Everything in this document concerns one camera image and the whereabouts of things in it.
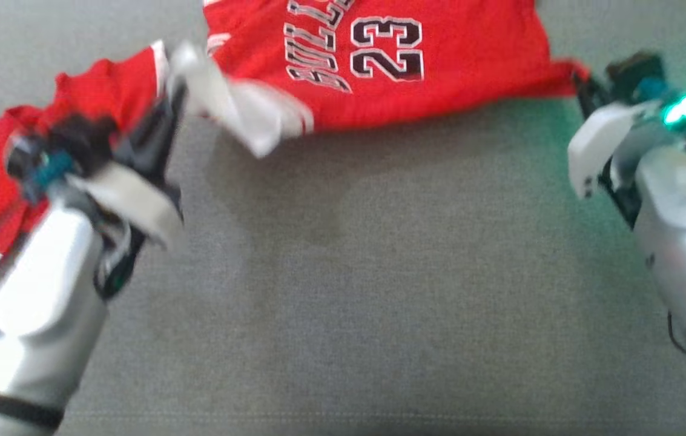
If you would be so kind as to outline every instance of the red jersey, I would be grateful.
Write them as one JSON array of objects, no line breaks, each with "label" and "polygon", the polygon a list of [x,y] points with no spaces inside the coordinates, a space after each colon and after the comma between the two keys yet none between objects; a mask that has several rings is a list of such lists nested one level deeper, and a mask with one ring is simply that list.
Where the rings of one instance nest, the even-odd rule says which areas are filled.
[{"label": "red jersey", "polygon": [[534,0],[206,0],[224,74],[291,94],[310,130],[468,110],[502,97],[569,96]]},{"label": "red jersey", "polygon": [[10,135],[18,129],[44,131],[72,113],[93,119],[112,116],[119,129],[129,130],[154,103],[167,69],[165,47],[157,42],[127,61],[99,61],[81,75],[58,75],[57,92],[47,108],[16,107],[4,113],[0,118],[0,259],[44,210],[17,202],[17,184],[4,166]]},{"label": "red jersey", "polygon": [[[281,138],[468,110],[503,97],[570,96],[572,61],[552,61],[534,0],[205,0],[215,64],[190,77],[191,105],[254,154]],[[174,59],[183,70],[183,57]],[[15,202],[5,144],[74,111],[130,129],[160,92],[165,50],[58,76],[47,108],[0,118],[0,259],[43,212]]]}]

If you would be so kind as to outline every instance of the red basketball jersey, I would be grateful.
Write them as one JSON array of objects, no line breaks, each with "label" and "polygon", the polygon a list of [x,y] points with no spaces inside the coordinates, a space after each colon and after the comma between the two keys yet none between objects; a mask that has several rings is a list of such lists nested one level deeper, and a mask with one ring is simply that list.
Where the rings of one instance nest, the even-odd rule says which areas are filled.
[{"label": "red basketball jersey", "polygon": [[348,130],[502,97],[568,96],[534,0],[206,0],[209,52],[312,111],[310,130]]},{"label": "red basketball jersey", "polygon": [[16,182],[4,168],[6,143],[16,130],[47,130],[52,124],[80,113],[92,119],[111,116],[121,130],[129,130],[156,99],[167,73],[165,47],[157,42],[127,61],[99,61],[80,75],[58,75],[54,101],[47,108],[16,107],[0,117],[0,259],[21,232],[30,231],[44,206],[17,202]]}]

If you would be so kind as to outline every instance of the black cable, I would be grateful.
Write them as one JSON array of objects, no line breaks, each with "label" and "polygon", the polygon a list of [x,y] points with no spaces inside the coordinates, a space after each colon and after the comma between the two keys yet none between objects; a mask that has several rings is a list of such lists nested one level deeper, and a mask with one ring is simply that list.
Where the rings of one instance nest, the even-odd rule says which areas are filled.
[{"label": "black cable", "polygon": [[63,422],[64,411],[0,395],[0,415],[55,431]]},{"label": "black cable", "polygon": [[686,355],[686,348],[684,347],[684,345],[680,344],[674,336],[674,317],[672,316],[670,311],[668,312],[668,336],[671,339],[671,344],[674,344],[677,350],[680,350],[681,353]]}]

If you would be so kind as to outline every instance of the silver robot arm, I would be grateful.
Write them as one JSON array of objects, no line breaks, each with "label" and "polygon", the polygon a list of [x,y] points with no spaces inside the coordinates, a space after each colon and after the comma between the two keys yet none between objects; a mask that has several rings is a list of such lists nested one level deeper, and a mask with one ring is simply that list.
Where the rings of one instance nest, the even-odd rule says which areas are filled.
[{"label": "silver robot arm", "polygon": [[[628,89],[586,111],[569,146],[570,181],[580,198],[599,190],[611,196],[669,309],[669,329],[679,326],[684,344],[670,331],[672,340],[686,354],[686,94],[667,91],[651,55],[610,69],[615,87]],[[583,108],[592,107],[583,91]]]},{"label": "silver robot arm", "polygon": [[8,172],[49,207],[0,282],[0,436],[57,431],[144,241],[171,248],[182,231],[165,170],[188,93],[180,70],[207,62],[182,44],[165,96],[114,151],[113,124],[76,116],[14,138]]},{"label": "silver robot arm", "polygon": [[0,436],[57,430],[107,319],[96,207],[60,190],[0,285]]}]

